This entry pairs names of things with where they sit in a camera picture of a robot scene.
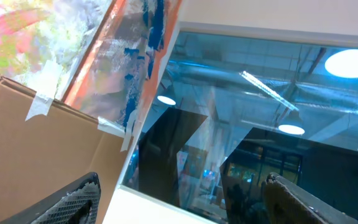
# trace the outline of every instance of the cardboard box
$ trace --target cardboard box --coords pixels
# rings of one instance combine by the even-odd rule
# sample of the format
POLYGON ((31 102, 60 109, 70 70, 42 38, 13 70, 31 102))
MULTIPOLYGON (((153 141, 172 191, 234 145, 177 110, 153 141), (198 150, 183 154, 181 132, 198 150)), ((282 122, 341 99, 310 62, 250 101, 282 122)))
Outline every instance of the cardboard box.
POLYGON ((48 116, 25 121, 34 96, 0 77, 0 221, 93 171, 101 183, 101 223, 127 156, 123 138, 56 100, 48 116))

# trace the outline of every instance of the light fixture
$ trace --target light fixture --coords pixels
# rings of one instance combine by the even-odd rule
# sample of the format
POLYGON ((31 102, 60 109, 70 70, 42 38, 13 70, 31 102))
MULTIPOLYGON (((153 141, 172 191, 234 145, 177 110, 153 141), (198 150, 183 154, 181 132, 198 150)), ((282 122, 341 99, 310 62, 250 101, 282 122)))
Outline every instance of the light fixture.
POLYGON ((176 105, 175 101, 175 92, 173 91, 173 86, 170 85, 166 90, 164 90, 163 94, 157 97, 159 101, 165 103, 166 105, 176 105))
POLYGON ((358 50, 343 50, 332 55, 327 59, 325 68, 337 77, 358 78, 358 50))
POLYGON ((305 133, 305 130, 302 128, 302 119, 299 117, 299 112, 295 110, 290 112, 278 129, 287 134, 301 135, 305 133))

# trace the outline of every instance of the glass pane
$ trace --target glass pane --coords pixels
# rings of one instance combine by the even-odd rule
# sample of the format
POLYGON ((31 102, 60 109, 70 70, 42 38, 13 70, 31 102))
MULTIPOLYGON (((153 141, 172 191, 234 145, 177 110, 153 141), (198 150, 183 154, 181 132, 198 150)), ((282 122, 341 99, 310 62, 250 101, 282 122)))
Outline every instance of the glass pane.
POLYGON ((60 99, 110 4, 0 0, 0 75, 60 99))
POLYGON ((181 32, 138 142, 139 191, 217 223, 270 223, 287 200, 357 223, 358 78, 325 68, 343 50, 181 32))

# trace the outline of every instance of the piece of tape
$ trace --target piece of tape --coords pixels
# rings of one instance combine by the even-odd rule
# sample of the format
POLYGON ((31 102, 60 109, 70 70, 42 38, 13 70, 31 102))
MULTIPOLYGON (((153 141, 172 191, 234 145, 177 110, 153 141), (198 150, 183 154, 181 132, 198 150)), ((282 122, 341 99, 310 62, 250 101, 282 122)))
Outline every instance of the piece of tape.
POLYGON ((37 90, 37 93, 31 103, 25 121, 36 115, 48 115, 50 106, 55 99, 56 88, 62 71, 63 67, 54 61, 48 60, 45 63, 44 68, 37 77, 36 84, 31 86, 37 90))
POLYGON ((129 115, 125 138, 124 138, 124 142, 121 145, 120 152, 128 150, 129 142, 131 141, 131 137, 132 137, 132 129, 134 128, 136 117, 137 117, 137 110, 134 110, 129 115))
POLYGON ((100 116, 98 117, 98 120, 99 120, 98 129, 100 131, 104 131, 105 133, 113 134, 115 136, 124 138, 125 132, 119 125, 114 124, 108 119, 100 116))

